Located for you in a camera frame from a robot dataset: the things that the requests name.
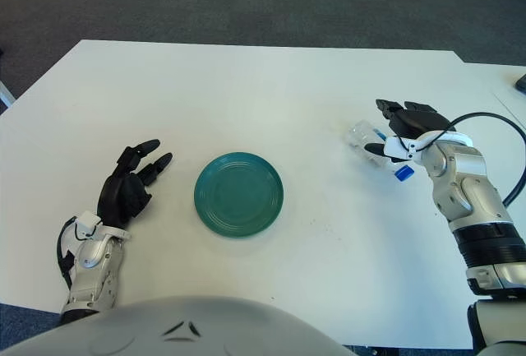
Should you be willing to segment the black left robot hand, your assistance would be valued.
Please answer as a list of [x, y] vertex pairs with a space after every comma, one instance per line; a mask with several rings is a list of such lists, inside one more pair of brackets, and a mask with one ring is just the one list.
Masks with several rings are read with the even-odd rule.
[[105, 226], [126, 229], [148, 205], [152, 195], [146, 190], [170, 164], [168, 152], [136, 172], [141, 160], [160, 146], [152, 139], [136, 146], [127, 146], [117, 160], [114, 171], [105, 180], [99, 195], [96, 215]]

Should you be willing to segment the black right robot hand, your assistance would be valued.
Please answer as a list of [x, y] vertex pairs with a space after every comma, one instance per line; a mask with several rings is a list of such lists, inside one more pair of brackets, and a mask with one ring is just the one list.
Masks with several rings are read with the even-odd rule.
[[366, 150], [395, 161], [413, 160], [420, 150], [448, 132], [456, 131], [451, 121], [428, 104], [377, 99], [376, 107], [394, 135], [387, 137], [383, 144], [367, 143]]

